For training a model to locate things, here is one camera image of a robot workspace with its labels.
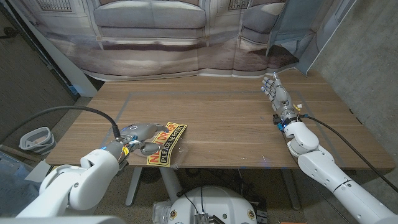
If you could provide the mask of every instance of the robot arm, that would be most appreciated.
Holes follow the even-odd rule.
[[[81,167],[62,165],[42,182],[40,195],[17,218],[55,217],[65,209],[87,210],[103,198],[112,178],[127,165],[129,153],[140,149],[151,155],[163,149],[145,142],[157,131],[167,131],[159,124],[132,124],[121,130],[121,137],[80,159]]]
[[[278,75],[264,78],[261,90],[268,96],[276,112],[274,123],[292,138],[287,143],[290,153],[298,157],[298,166],[312,179],[325,186],[359,223],[390,223],[398,216],[346,175],[333,156],[321,145],[317,136],[299,120],[292,99],[282,86]]]

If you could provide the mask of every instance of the wooden table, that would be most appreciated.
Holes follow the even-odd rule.
[[[378,169],[395,164],[370,132],[315,71],[305,78],[296,70],[279,74],[295,104],[339,131]],[[274,111],[260,92],[261,79],[186,77],[134,82],[107,82],[91,100],[122,128],[133,123],[168,121],[187,124],[184,138],[188,153],[181,167],[295,169],[284,139],[272,124]],[[305,124],[343,169],[367,169],[367,165],[335,134],[315,122]],[[47,162],[80,164],[80,158],[112,138],[108,121],[83,111],[66,132]],[[146,166],[135,154],[130,165]]]

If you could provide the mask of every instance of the concrete wall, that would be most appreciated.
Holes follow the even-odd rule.
[[[380,145],[398,162],[398,1],[358,0],[312,69],[318,70]],[[398,169],[386,174],[398,185]],[[358,182],[398,212],[398,194],[383,181]]]
[[[47,50],[47,52],[51,55],[57,65],[61,68],[65,76],[72,83],[73,87],[79,92],[81,96],[93,97],[97,93],[97,89],[93,86],[93,84],[89,81],[89,79],[85,76],[83,71],[81,71],[74,63],[72,63],[64,54],[61,53],[47,38],[45,38],[24,16],[23,13],[18,9],[13,1],[10,1],[14,6],[19,15],[23,18],[27,26],[34,33],[36,38],[40,41],[43,47]],[[4,0],[0,0],[0,3],[3,4],[7,9],[8,5],[4,2]]]

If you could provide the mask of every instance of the white bucket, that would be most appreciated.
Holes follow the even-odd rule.
[[[19,147],[41,155],[49,153],[57,143],[48,127],[41,127],[21,137]]]

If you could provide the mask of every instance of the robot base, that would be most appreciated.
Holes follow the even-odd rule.
[[[219,220],[230,224],[256,224],[256,215],[251,204],[236,192],[217,186],[198,187],[181,196],[170,207],[167,202],[154,204],[154,223],[209,223],[209,220]]]

